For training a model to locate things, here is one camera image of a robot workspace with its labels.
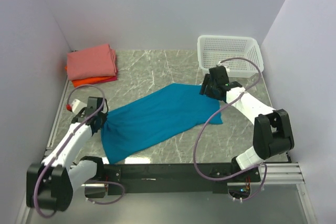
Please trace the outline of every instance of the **folded cloth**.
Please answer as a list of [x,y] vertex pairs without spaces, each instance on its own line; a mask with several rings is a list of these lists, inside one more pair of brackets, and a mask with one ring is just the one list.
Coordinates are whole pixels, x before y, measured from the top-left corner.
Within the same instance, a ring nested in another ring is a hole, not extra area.
[[81,80],[90,77],[115,76],[116,53],[104,44],[68,54],[69,80]]
[[102,77],[90,77],[85,78],[81,80],[73,80],[71,81],[74,87],[78,87],[83,84],[98,84],[98,83],[104,83],[109,81],[116,81],[118,78],[117,76],[102,76]]
[[[219,101],[200,95],[200,89],[174,83],[110,111],[101,130],[110,164],[205,123],[219,109]],[[210,123],[221,124],[220,113]]]

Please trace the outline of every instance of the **cable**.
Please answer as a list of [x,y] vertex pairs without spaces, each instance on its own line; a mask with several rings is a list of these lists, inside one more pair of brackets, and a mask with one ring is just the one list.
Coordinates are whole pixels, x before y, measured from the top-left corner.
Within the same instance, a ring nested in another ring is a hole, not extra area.
[[[260,69],[258,68],[258,66],[257,66],[253,61],[251,61],[251,60],[249,60],[249,59],[245,59],[245,58],[234,57],[234,58],[229,58],[229,59],[226,59],[226,60],[222,60],[220,63],[223,63],[223,62],[225,62],[225,61],[230,61],[230,60],[244,60],[244,61],[247,61],[248,63],[252,64],[252,65],[257,69],[257,71],[258,71],[258,74],[259,74],[259,75],[258,75],[258,79],[257,79],[254,83],[252,83],[251,85],[247,86],[247,87],[245,88],[245,91],[247,91],[247,90],[251,89],[252,87],[254,87],[254,86],[261,80],[261,71],[260,71]],[[214,118],[218,113],[221,113],[223,110],[225,110],[226,108],[228,108],[229,106],[231,106],[231,105],[234,104],[235,102],[239,101],[239,99],[241,99],[243,95],[244,95],[244,93],[241,93],[235,100],[233,100],[233,101],[230,102],[230,103],[226,103],[223,107],[221,107],[219,110],[217,110],[215,113],[213,113],[213,114],[208,118],[208,120],[206,120],[206,122],[203,124],[201,130],[199,131],[199,133],[198,133],[198,135],[197,135],[197,138],[196,138],[196,141],[195,141],[195,145],[194,145],[194,150],[193,150],[193,163],[194,163],[194,167],[195,167],[197,173],[198,173],[201,177],[203,177],[203,178],[205,178],[205,179],[208,179],[208,180],[211,180],[211,181],[224,181],[224,180],[227,180],[227,179],[231,179],[231,178],[233,178],[233,177],[236,177],[237,175],[240,175],[240,174],[242,174],[242,173],[244,173],[244,172],[246,172],[246,171],[248,171],[248,170],[251,170],[251,169],[253,169],[253,168],[256,168],[256,167],[259,167],[259,166],[260,166],[260,164],[253,165],[253,166],[251,166],[251,167],[249,167],[249,168],[247,168],[247,169],[241,170],[241,171],[239,171],[239,172],[236,172],[236,173],[234,173],[234,174],[231,174],[231,175],[226,176],[226,177],[223,177],[223,178],[211,178],[211,177],[206,176],[205,174],[203,174],[203,173],[200,171],[199,167],[197,166],[197,162],[196,162],[196,150],[197,150],[197,145],[198,145],[198,143],[199,143],[199,140],[200,140],[200,138],[201,138],[201,135],[202,135],[203,131],[205,130],[205,127],[209,124],[209,122],[212,120],[212,118]],[[256,192],[255,192],[252,196],[250,196],[250,197],[248,197],[248,198],[246,198],[246,199],[250,199],[250,198],[254,197],[254,196],[256,195],[256,193],[259,192],[259,191],[261,190],[261,188],[263,187],[263,185],[264,185],[264,183],[265,183],[265,179],[266,179],[266,173],[267,173],[267,165],[266,165],[266,164],[263,164],[263,165],[265,166],[265,173],[264,173],[264,178],[263,178],[263,180],[262,180],[262,182],[261,182],[261,184],[260,184],[260,187],[259,187],[258,190],[256,190]]]
[[[72,91],[70,92],[70,94],[69,94],[69,96],[68,96],[68,99],[67,99],[67,104],[69,104],[69,100],[70,100],[70,97],[71,97],[71,95],[73,94],[73,92],[74,92],[75,90],[80,89],[80,88],[83,88],[83,87],[94,87],[94,88],[98,89],[98,90],[101,92],[101,94],[102,94],[102,96],[103,96],[103,99],[106,101],[106,99],[105,99],[105,94],[104,94],[104,92],[103,92],[102,89],[100,89],[100,88],[98,88],[98,87],[96,87],[96,86],[94,86],[94,85],[91,85],[91,84],[84,84],[84,85],[81,85],[81,86],[76,87],[74,90],[72,90]],[[42,170],[42,172],[41,172],[40,175],[38,176],[37,181],[36,181],[36,184],[35,184],[35,188],[34,188],[33,201],[34,201],[34,207],[35,207],[37,213],[38,213],[40,216],[42,216],[42,217],[44,217],[44,218],[51,218],[51,217],[54,216],[54,214],[56,213],[56,211],[54,211],[52,214],[50,214],[50,215],[46,215],[46,214],[44,214],[44,213],[41,211],[41,209],[40,209],[40,207],[39,207],[39,205],[38,205],[38,199],[37,199],[37,196],[38,196],[38,190],[39,190],[39,187],[40,187],[40,184],[41,184],[41,182],[42,182],[42,180],[43,180],[44,175],[46,174],[46,172],[48,171],[48,169],[51,167],[51,165],[53,164],[53,162],[57,159],[57,157],[59,156],[59,154],[60,154],[60,153],[64,150],[64,148],[68,145],[68,143],[70,142],[70,140],[72,139],[72,137],[74,136],[74,134],[78,131],[78,129],[81,128],[81,127],[82,127],[87,121],[89,121],[92,117],[94,117],[95,115],[97,115],[98,112],[99,112],[100,110],[102,110],[103,106],[104,106],[104,103],[102,102],[101,105],[99,106],[99,108],[97,108],[97,110],[95,110],[91,115],[89,115],[87,118],[85,118],[85,119],[84,119],[84,120],[83,120],[83,121],[82,121],[82,122],[81,122],[81,123],[74,129],[74,130],[73,130],[73,132],[70,133],[70,135],[68,136],[68,138],[64,141],[63,145],[59,148],[58,152],[56,153],[56,156],[52,157],[52,159],[50,160],[50,162],[49,162],[48,164],[45,164],[45,168]],[[119,183],[115,183],[115,182],[112,182],[112,183],[111,183],[111,182],[109,182],[109,184],[117,185],[117,186],[120,186],[121,188],[123,188],[123,193],[122,193],[122,195],[120,196],[120,198],[118,198],[117,200],[114,200],[114,201],[110,202],[110,204],[111,204],[111,203],[114,203],[114,202],[117,202],[118,200],[120,200],[120,199],[122,198],[122,196],[124,195],[125,190],[124,190],[124,186],[121,185],[121,184],[119,184]]]
[[109,205],[109,204],[113,204],[113,203],[116,203],[117,201],[119,201],[124,195],[125,195],[125,187],[117,182],[111,182],[111,181],[95,181],[95,180],[89,180],[89,182],[94,182],[94,183],[102,183],[102,184],[110,184],[110,185],[116,185],[116,186],[119,186],[122,190],[121,192],[121,195],[118,199],[115,199],[113,201],[110,201],[110,202],[98,202],[98,201],[94,201],[93,199],[89,199],[87,198],[87,200],[89,202],[92,202],[94,204],[97,204],[97,205]]

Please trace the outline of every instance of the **blue cloth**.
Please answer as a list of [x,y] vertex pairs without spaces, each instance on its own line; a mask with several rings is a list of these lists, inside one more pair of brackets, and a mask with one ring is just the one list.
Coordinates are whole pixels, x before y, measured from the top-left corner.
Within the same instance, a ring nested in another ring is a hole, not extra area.
[[[219,102],[200,95],[200,89],[174,83],[110,111],[101,130],[110,164],[205,123],[219,109]],[[221,124],[220,113],[210,123]]]

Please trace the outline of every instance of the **floor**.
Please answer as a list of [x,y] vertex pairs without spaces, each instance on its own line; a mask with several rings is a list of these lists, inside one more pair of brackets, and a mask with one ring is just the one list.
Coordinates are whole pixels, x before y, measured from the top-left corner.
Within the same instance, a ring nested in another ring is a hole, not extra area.
[[[171,83],[200,84],[202,71],[198,68],[196,50],[125,50],[117,51],[118,81],[99,84],[106,94],[110,110],[114,110],[164,88]],[[243,86],[251,84],[256,75],[248,79],[231,78]],[[67,84],[65,97],[73,90]],[[271,105],[264,80],[249,91],[266,105]],[[88,96],[100,94],[92,88],[83,88],[73,94],[73,99],[87,101]],[[73,114],[65,109],[57,119],[50,149],[62,140],[68,131]],[[252,146],[253,125],[236,109],[222,113],[222,125],[209,125],[197,150],[198,162],[230,162],[231,158]],[[176,135],[158,145],[133,154],[127,163],[190,163],[192,149],[201,126]],[[82,148],[76,161],[85,155],[105,157],[100,134],[95,134]],[[269,162],[287,162],[286,154],[277,155]]]

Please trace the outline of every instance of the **white wall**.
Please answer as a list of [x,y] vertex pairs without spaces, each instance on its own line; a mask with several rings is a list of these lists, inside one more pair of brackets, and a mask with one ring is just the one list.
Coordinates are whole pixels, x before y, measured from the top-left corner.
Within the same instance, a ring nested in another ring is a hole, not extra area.
[[26,170],[43,156],[68,44],[44,0],[0,0],[1,223],[14,223]]
[[199,35],[261,44],[285,0],[47,0],[72,49],[196,49]]
[[286,0],[261,47],[276,108],[289,112],[319,223],[335,223],[336,0]]

